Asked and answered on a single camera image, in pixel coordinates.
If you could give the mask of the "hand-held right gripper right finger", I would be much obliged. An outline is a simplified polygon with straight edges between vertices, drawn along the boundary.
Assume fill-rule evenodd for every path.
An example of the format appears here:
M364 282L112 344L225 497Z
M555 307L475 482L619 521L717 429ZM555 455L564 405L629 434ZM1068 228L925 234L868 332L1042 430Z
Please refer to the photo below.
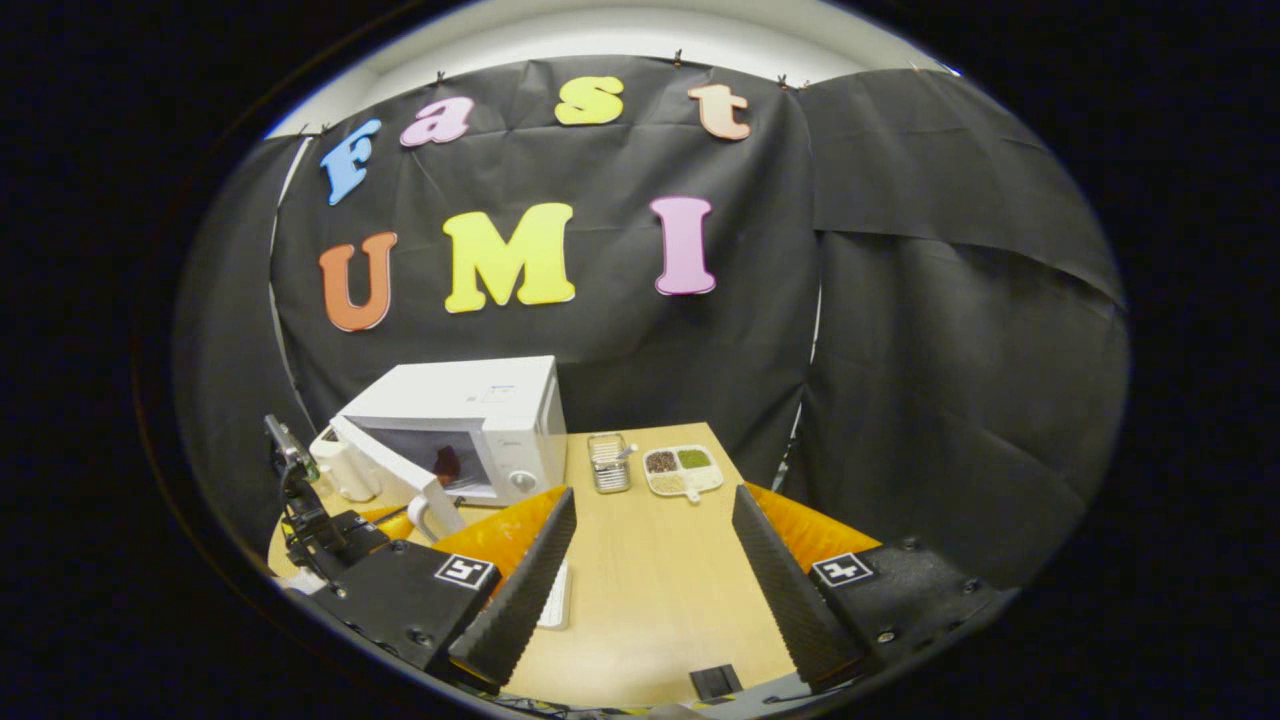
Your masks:
M732 525L813 691L904 670L988 625L1012 600L918 538L879 542L751 483L735 491Z

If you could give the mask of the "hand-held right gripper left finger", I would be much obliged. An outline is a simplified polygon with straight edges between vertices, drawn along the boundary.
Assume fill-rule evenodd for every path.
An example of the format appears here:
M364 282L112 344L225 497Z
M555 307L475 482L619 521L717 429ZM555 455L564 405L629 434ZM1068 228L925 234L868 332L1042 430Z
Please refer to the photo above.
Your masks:
M532 638L576 527L575 492L557 487L439 547L394 539L305 606L407 667L495 693Z

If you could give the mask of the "white microwave oven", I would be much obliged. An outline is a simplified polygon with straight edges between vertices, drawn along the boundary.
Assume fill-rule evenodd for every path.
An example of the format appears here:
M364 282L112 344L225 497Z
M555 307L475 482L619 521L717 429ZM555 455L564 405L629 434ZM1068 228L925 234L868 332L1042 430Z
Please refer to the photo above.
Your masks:
M567 430L553 356L402 364L330 420L388 477L393 505L415 497L504 509L564 482ZM431 469L452 446L461 477Z

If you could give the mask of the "white rectangular plate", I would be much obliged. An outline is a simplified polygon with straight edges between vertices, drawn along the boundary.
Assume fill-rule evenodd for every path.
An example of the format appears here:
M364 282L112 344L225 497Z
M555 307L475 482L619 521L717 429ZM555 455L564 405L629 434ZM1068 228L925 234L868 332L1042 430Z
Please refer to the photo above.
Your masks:
M562 561L550 591L541 607L536 629L561 632L570 624L570 589L571 568L567 560Z

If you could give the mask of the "small black block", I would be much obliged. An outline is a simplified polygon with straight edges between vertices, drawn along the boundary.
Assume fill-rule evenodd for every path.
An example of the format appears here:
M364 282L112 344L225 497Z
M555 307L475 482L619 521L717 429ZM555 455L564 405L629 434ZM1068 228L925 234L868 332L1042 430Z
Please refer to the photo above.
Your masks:
M731 664L690 671L689 678L703 703L722 705L742 692L742 683Z

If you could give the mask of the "white divided seasoning tray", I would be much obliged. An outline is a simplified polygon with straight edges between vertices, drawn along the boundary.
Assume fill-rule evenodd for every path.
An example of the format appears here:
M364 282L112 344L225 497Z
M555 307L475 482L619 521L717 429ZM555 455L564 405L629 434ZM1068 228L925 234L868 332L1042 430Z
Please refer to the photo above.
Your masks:
M653 495L681 497L692 505L699 505L705 493L724 483L721 465L701 445L650 450L643 456L643 470Z

